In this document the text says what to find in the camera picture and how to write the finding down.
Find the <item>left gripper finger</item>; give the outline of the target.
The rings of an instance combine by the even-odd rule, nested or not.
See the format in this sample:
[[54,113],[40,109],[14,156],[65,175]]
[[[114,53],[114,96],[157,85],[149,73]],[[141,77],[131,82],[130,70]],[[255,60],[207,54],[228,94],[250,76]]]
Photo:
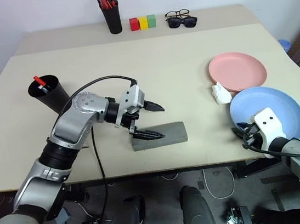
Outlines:
[[144,110],[151,111],[151,112],[163,112],[165,111],[164,107],[160,106],[157,103],[151,101],[144,101]]
[[140,140],[156,140],[156,139],[162,139],[165,137],[164,134],[161,134],[156,131],[151,130],[138,130],[136,126],[130,126],[129,127],[129,134],[132,135],[132,138],[134,139],[140,139]]

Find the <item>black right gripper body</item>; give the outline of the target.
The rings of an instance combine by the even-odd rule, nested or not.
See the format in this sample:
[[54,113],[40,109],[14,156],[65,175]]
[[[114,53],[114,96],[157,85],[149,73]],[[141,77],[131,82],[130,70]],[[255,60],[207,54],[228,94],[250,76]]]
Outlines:
[[256,123],[243,123],[240,124],[240,128],[244,131],[244,136],[242,139],[244,140],[244,144],[246,147],[262,146],[263,138],[260,134],[260,129]]

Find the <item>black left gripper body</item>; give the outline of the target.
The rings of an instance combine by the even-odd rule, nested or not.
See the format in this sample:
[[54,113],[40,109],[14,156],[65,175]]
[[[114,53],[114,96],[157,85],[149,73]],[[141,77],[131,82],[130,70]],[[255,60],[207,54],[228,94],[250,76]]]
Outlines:
[[139,112],[139,109],[135,110],[133,113],[125,112],[121,117],[121,126],[127,128],[130,134],[139,134],[143,132],[135,125],[136,121],[139,119]]

